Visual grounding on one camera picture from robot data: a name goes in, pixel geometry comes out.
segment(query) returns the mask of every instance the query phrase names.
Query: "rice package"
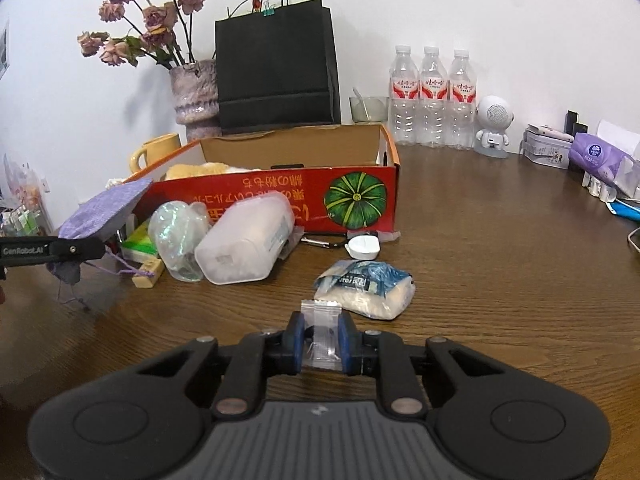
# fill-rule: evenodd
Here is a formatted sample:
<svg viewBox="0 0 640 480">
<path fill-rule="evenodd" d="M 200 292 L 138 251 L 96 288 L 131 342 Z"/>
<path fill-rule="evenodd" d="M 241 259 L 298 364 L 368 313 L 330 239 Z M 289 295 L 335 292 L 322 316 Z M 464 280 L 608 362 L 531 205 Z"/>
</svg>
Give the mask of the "rice package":
<svg viewBox="0 0 640 480">
<path fill-rule="evenodd" d="M 346 310 L 383 320 L 402 314 L 415 294 L 411 275 L 384 262 L 337 262 L 314 286 L 315 300 L 336 301 Z"/>
</svg>

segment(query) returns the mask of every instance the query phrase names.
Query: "mug handle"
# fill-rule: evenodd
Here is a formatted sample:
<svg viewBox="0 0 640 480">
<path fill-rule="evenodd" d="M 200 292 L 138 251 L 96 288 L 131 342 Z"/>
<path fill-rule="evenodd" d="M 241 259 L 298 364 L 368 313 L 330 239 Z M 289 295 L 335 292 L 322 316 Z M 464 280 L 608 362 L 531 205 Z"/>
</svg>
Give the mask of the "mug handle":
<svg viewBox="0 0 640 480">
<path fill-rule="evenodd" d="M 129 159 L 129 169 L 131 170 L 131 173 L 137 173 L 142 170 L 142 168 L 140 168 L 140 157 L 142 155 L 145 155 L 146 158 L 146 148 L 144 147 L 136 150 L 136 152 L 131 155 L 131 158 Z"/>
</svg>

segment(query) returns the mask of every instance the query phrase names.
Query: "bottle cap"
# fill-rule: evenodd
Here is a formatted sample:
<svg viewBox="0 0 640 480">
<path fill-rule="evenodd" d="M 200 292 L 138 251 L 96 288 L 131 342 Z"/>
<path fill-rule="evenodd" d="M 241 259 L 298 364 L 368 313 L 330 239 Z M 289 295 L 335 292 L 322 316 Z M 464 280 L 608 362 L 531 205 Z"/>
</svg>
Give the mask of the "bottle cap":
<svg viewBox="0 0 640 480">
<path fill-rule="evenodd" d="M 345 247 L 354 260 L 375 260 L 380 254 L 380 240 L 373 235 L 356 236 Z"/>
</svg>

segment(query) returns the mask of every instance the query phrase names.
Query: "wooden table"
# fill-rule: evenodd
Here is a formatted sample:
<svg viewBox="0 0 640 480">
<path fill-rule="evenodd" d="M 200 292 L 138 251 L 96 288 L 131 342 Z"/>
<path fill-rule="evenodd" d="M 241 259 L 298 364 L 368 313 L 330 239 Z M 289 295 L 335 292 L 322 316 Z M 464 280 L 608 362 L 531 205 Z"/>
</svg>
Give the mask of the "wooden table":
<svg viewBox="0 0 640 480">
<path fill-rule="evenodd" d="M 401 240 L 381 257 L 408 270 L 417 293 L 394 322 L 356 320 L 422 344 L 443 334 L 594 400 L 612 427 L 599 480 L 640 470 L 640 258 L 631 222 L 612 216 L 580 176 L 512 155 L 409 148 L 398 206 Z M 89 272 L 77 304 L 39 268 L 11 269 L 0 307 L 0 476 L 36 474 L 31 413 L 66 388 L 203 334 L 221 344 L 283 327 L 316 276 L 346 254 L 302 246 L 261 283 L 180 283 L 152 290 Z M 270 380 L 271 397 L 367 398 L 373 380 L 309 373 Z"/>
</svg>

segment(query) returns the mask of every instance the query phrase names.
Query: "cardboard box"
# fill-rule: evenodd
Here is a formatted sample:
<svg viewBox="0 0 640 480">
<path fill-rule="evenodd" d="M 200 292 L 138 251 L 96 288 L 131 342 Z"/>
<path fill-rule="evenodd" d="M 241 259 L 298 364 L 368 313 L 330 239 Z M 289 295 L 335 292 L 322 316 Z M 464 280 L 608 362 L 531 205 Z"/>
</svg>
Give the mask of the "cardboard box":
<svg viewBox="0 0 640 480">
<path fill-rule="evenodd" d="M 261 171 L 162 180 L 174 164 L 205 162 Z M 154 180 L 135 210 L 140 220 L 165 202 L 182 200 L 204 202 L 215 221 L 237 200 L 279 191 L 306 232 L 389 232 L 399 170 L 398 151 L 384 126 L 329 125 L 195 141 L 129 180 Z"/>
</svg>

